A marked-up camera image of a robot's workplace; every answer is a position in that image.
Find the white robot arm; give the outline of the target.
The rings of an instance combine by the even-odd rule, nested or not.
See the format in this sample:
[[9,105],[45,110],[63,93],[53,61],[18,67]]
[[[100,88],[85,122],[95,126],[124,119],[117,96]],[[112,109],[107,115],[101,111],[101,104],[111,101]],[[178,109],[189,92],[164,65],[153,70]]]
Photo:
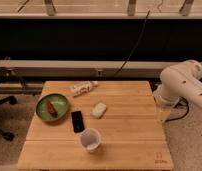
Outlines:
[[202,109],[201,78],[202,65],[196,60],[166,67],[160,73],[161,84],[153,92],[157,105],[172,108],[183,97]]

